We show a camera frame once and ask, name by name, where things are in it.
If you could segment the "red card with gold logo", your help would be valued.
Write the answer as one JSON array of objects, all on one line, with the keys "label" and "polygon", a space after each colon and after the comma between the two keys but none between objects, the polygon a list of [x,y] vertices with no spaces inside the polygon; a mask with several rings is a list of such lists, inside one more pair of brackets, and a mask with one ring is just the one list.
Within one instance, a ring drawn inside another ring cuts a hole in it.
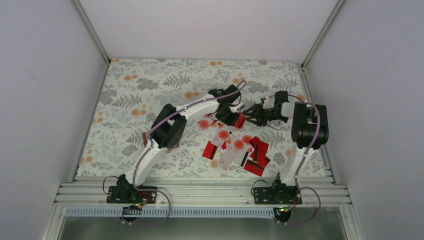
[{"label": "red card with gold logo", "polygon": [[243,129],[246,120],[247,120],[247,116],[240,114],[239,118],[237,119],[237,121],[234,124],[234,128],[237,129],[237,130]]}]

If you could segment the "white card red circle top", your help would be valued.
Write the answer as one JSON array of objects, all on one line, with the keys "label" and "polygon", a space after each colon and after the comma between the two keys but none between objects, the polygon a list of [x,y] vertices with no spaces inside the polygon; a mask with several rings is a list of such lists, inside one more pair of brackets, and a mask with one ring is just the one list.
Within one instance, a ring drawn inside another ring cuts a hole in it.
[{"label": "white card red circle top", "polygon": [[201,130],[207,130],[213,121],[210,121],[209,119],[202,119],[200,120],[197,125]]}]

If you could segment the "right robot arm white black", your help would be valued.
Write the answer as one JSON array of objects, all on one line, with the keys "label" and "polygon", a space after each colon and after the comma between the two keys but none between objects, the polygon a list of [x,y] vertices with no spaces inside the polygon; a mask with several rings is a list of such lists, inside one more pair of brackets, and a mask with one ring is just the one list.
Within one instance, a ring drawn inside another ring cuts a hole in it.
[{"label": "right robot arm white black", "polygon": [[291,139],[293,142],[290,156],[282,171],[266,187],[251,188],[251,194],[257,205],[300,205],[302,203],[300,176],[304,165],[311,156],[329,139],[327,108],[298,99],[289,102],[287,91],[277,91],[272,99],[272,108],[265,108],[265,98],[243,111],[247,121],[264,127],[270,121],[291,121]]}]

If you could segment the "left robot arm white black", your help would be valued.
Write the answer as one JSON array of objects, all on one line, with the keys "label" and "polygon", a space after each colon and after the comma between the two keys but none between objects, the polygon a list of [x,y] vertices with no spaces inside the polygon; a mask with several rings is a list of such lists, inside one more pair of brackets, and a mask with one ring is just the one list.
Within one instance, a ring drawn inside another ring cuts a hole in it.
[{"label": "left robot arm white black", "polygon": [[144,184],[149,171],[163,152],[177,147],[188,121],[216,113],[219,121],[229,126],[235,125],[240,117],[238,109],[242,105],[235,104],[235,101],[241,96],[240,91],[245,85],[242,82],[238,86],[232,84],[227,89],[211,89],[200,99],[181,106],[166,104],[146,134],[146,146],[140,157],[132,168],[118,177],[116,187],[120,198],[131,203],[139,197],[139,187]]}]

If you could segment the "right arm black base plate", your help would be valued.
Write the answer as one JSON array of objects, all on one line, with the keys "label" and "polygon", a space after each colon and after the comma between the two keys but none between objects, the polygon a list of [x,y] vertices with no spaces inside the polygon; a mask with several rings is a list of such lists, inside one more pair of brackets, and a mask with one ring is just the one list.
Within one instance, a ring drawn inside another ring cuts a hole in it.
[{"label": "right arm black base plate", "polygon": [[253,198],[256,205],[301,205],[302,195],[296,186],[254,187]]}]

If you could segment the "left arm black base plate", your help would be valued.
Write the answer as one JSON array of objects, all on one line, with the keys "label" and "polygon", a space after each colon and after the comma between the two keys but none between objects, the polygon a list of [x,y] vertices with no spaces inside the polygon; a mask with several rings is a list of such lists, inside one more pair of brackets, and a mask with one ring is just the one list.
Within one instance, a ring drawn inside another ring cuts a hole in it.
[{"label": "left arm black base plate", "polygon": [[130,189],[128,193],[124,193],[117,186],[110,186],[108,190],[109,196],[106,198],[108,204],[154,204],[156,202],[157,187],[155,186],[139,186],[143,191]]}]

